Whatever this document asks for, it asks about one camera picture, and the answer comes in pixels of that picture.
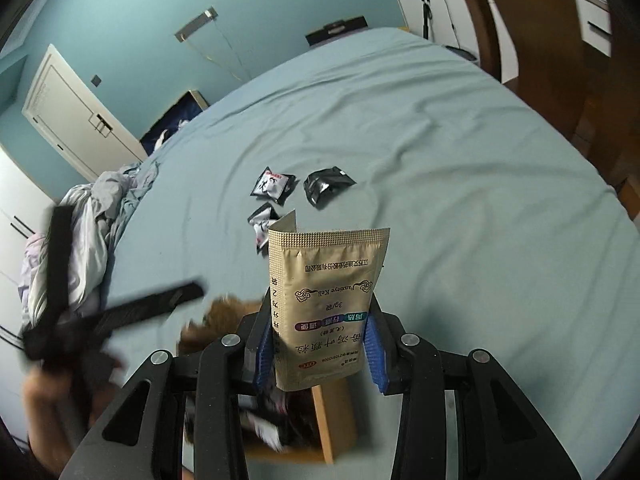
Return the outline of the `person's left hand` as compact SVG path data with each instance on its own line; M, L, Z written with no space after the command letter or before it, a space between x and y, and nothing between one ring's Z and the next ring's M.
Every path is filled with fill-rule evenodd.
M49 477L57 479L74 450L58 406L70 397L74 376L68 370L51 372L35 365L23 384L30 452Z

